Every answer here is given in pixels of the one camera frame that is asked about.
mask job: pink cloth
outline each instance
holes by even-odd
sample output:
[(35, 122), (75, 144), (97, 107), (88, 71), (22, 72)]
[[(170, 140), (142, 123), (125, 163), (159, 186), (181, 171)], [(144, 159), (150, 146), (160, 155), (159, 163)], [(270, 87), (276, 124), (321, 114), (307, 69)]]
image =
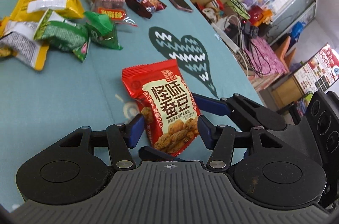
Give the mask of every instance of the pink cloth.
[(250, 61), (252, 62), (252, 65), (254, 66), (262, 66), (262, 73), (264, 76), (272, 75), (272, 74), (288, 74), (289, 70), (287, 70), (284, 66), (284, 64), (281, 63), (279, 58), (276, 56), (274, 51), (271, 49), (270, 45), (264, 40), (263, 38), (257, 37), (256, 39), (252, 39), (252, 43), (256, 45), (256, 47), (261, 52), (257, 53), (252, 47), (252, 50), (254, 51), (254, 55), (249, 52), (246, 48), (246, 52), (249, 55)]

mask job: light blue tablecloth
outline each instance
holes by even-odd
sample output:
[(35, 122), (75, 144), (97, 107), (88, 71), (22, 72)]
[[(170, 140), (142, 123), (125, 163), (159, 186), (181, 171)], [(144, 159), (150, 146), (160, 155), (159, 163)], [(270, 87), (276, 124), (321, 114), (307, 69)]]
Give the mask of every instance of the light blue tablecloth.
[[(51, 50), (41, 72), (15, 58), (0, 60), (0, 203), (7, 210), (11, 211), (13, 204), (23, 203), (15, 175), (29, 158), (80, 126), (91, 126), (93, 131), (104, 130), (113, 123), (128, 122), (136, 114), (136, 105), (121, 82), (121, 70), (166, 59), (152, 45), (150, 27), (164, 28), (178, 39), (191, 35), (201, 42), (206, 49), (209, 75), (218, 98), (238, 92), (260, 102), (230, 51), (200, 13), (197, 10), (185, 13), (168, 0), (161, 1), (167, 8), (154, 13), (150, 20), (128, 10), (138, 27), (119, 26), (118, 37), (124, 47), (121, 51), (92, 43), (85, 62), (80, 63), (70, 53)], [(16, 2), (0, 0), (1, 17), (9, 15)], [(88, 9), (86, 1), (82, 2)], [(181, 72), (192, 92), (214, 97), (201, 81), (185, 70)], [(214, 124), (234, 126), (227, 117), (206, 116)], [(138, 149), (147, 144), (144, 133), (138, 146), (131, 150), (137, 163), (140, 161)], [(239, 161), (243, 153), (243, 149), (237, 149), (233, 161)], [(198, 137), (179, 157), (206, 163), (210, 154)], [(107, 149), (96, 149), (96, 155), (110, 164)]]

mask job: red snack bag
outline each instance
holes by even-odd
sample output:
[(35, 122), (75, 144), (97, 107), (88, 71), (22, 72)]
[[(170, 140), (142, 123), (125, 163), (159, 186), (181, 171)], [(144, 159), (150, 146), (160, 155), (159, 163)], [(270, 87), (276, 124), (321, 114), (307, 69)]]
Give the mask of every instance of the red snack bag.
[(122, 81), (145, 117), (154, 148), (177, 156), (199, 134), (200, 111), (175, 59), (125, 68)]
[(151, 18), (155, 11), (163, 10), (167, 6), (159, 0), (125, 0), (127, 6), (141, 17)]
[(125, 4), (125, 0), (90, 0), (90, 9), (108, 15), (117, 23), (137, 26), (132, 19), (128, 18)]

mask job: red label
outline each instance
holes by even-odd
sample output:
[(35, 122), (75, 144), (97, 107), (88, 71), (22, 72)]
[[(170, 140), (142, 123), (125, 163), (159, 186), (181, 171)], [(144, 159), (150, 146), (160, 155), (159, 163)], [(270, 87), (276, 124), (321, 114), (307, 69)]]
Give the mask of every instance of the red label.
[(99, 8), (98, 12), (100, 14), (106, 14), (113, 20), (121, 21), (126, 17), (126, 11), (124, 9), (104, 9)]

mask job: yellow snack bag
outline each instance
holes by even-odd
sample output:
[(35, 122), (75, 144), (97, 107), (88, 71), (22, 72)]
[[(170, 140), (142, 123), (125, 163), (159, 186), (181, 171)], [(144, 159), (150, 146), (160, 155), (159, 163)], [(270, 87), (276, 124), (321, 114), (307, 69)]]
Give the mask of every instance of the yellow snack bag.
[(83, 18), (84, 9), (79, 0), (19, 0), (11, 13), (13, 21), (38, 22), (48, 9), (64, 18)]
[[(3, 31), (5, 29), (5, 26), (8, 22), (10, 18), (9, 17), (5, 17), (2, 21), (1, 21), (1, 26), (0, 26), (0, 36), (3, 35)], [(8, 48), (5, 45), (2, 45), (0, 43), (0, 57), (8, 57), (12, 54), (12, 50), (10, 48)]]
[(37, 27), (37, 22), (17, 22), (7, 18), (0, 28), (3, 34), (0, 38), (0, 47), (10, 47), (14, 57), (34, 70), (41, 71), (45, 64), (49, 44), (45, 41), (33, 40)]

